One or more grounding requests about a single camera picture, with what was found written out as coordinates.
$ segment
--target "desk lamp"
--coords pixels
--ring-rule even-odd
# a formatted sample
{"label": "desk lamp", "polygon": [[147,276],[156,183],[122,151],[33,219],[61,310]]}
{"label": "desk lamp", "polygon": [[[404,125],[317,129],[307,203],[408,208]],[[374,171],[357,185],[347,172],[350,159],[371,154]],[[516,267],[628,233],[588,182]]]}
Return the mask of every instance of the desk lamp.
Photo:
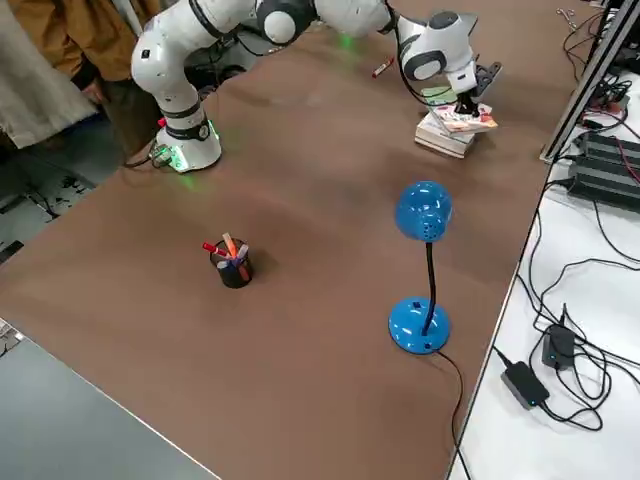
{"label": "desk lamp", "polygon": [[436,305],[432,247],[451,219],[451,196],[435,182],[407,188],[396,206],[396,225],[407,237],[425,242],[431,298],[408,297],[389,316],[391,338],[409,353],[426,355],[440,350],[449,338],[449,317]]}

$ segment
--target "pen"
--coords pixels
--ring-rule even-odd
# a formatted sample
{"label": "pen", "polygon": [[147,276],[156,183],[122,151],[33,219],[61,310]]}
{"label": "pen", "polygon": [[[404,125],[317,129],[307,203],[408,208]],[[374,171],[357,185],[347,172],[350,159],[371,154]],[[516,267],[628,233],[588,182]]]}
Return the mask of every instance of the pen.
{"label": "pen", "polygon": [[389,60],[387,60],[386,62],[384,62],[382,65],[380,65],[378,68],[376,68],[373,73],[371,74],[371,76],[373,78],[378,78],[380,75],[382,75],[391,65],[393,65],[393,63],[396,61],[396,57],[391,57]]}
{"label": "pen", "polygon": [[230,257],[229,252],[227,252],[226,250],[222,250],[221,248],[218,248],[214,245],[211,245],[210,243],[204,242],[202,244],[202,248],[204,248],[207,252],[211,252],[215,255],[219,255],[221,257]]}
{"label": "pen", "polygon": [[238,267],[238,272],[240,272],[240,276],[242,277],[242,279],[243,279],[245,282],[248,282],[249,280],[251,280],[251,279],[249,278],[249,272],[247,272],[247,269],[245,268],[245,266],[244,266],[244,265],[240,265],[240,266]]}
{"label": "pen", "polygon": [[240,247],[240,250],[238,250],[238,256],[233,259],[233,264],[235,266],[241,264],[247,256],[247,253],[249,253],[249,245],[245,243]]}
{"label": "pen", "polygon": [[238,256],[238,249],[236,248],[236,244],[233,243],[233,239],[231,238],[231,235],[229,235],[228,233],[224,233],[222,235],[222,239],[224,240],[224,243],[227,246],[227,249],[229,250],[231,257],[236,258]]}

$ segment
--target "black power adapter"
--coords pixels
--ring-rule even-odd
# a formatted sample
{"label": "black power adapter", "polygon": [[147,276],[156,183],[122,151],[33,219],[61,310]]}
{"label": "black power adapter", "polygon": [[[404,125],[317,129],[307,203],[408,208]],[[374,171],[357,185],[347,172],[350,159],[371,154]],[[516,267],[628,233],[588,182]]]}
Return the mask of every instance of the black power adapter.
{"label": "black power adapter", "polygon": [[501,376],[502,381],[507,385],[513,396],[516,397],[516,400],[520,402],[520,405],[527,410],[531,410],[549,398],[548,390],[540,383],[538,377],[526,363],[511,363],[495,346],[493,349],[507,367]]}
{"label": "black power adapter", "polygon": [[576,335],[563,325],[551,325],[542,344],[542,363],[556,370],[573,367]]}

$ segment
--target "lamp shade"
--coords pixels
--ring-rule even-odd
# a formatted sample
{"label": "lamp shade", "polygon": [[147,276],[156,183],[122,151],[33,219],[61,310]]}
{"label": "lamp shade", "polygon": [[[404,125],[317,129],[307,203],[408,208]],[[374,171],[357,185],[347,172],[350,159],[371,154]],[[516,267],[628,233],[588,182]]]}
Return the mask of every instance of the lamp shade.
{"label": "lamp shade", "polygon": [[408,187],[396,206],[396,225],[407,237],[426,243],[442,238],[453,213],[451,196],[435,182]]}

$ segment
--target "brown jacket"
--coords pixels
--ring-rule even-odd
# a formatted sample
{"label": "brown jacket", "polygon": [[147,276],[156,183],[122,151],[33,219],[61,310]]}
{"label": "brown jacket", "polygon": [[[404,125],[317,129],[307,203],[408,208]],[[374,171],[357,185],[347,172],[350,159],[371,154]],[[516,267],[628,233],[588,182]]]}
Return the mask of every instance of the brown jacket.
{"label": "brown jacket", "polygon": [[[141,25],[160,12],[160,0],[130,0]],[[136,36],[111,0],[9,0],[38,50],[83,89],[96,77],[131,76]]]}

